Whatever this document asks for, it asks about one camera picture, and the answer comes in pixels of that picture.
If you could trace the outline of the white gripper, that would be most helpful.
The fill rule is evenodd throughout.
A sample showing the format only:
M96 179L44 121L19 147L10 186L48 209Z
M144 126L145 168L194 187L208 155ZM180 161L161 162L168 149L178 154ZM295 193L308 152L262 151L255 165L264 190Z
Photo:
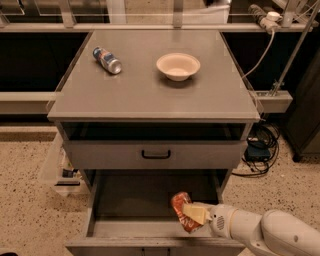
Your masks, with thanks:
M231 237L232 216L236 211L237 208L225 204L212 205L193 202L182 206L184 215L201 225L210 221L209 226L212 232L224 238Z

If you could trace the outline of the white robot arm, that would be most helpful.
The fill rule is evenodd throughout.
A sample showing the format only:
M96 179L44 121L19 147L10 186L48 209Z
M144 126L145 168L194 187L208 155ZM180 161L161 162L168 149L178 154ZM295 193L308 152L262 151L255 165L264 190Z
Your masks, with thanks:
M320 232L280 210L260 215L195 202L184 203L182 213L197 224L207 224L214 235L242 243L256 256L320 256Z

